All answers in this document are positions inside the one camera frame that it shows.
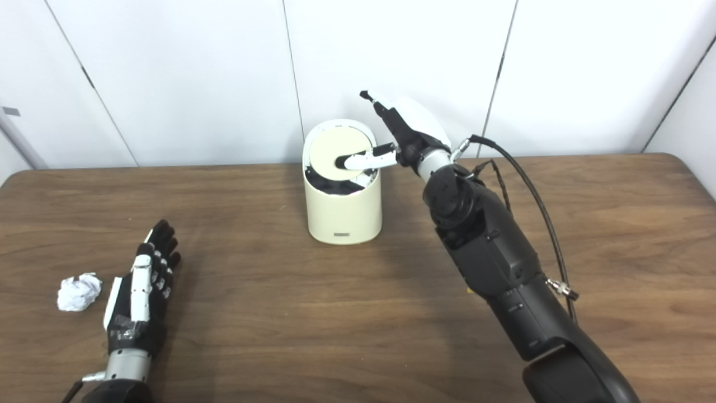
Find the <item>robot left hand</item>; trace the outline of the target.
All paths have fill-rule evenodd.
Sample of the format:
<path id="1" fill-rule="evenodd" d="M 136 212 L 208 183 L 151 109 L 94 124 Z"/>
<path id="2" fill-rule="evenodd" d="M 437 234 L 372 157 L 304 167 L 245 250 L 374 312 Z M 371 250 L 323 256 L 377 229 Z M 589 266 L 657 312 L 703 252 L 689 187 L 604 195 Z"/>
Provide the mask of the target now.
<path id="1" fill-rule="evenodd" d="M 108 354 L 140 349 L 155 357 L 163 349 L 175 270 L 182 260 L 177 245 L 176 230 L 159 220 L 138 246 L 130 271 L 115 278 L 104 316 Z"/>

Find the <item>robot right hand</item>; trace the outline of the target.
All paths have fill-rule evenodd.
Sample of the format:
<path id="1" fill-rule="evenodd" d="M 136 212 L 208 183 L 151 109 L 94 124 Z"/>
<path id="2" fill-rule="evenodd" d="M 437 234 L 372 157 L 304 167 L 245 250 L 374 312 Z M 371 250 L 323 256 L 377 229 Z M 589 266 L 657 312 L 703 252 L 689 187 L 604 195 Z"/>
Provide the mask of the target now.
<path id="1" fill-rule="evenodd" d="M 338 156 L 334 162 L 336 168 L 365 171 L 399 164 L 411 168 L 427 182 L 435 171 L 451 164 L 451 142 L 447 133 L 420 103 L 407 97 L 391 102 L 371 90 L 361 91 L 360 97 L 371 102 L 394 141 Z"/>

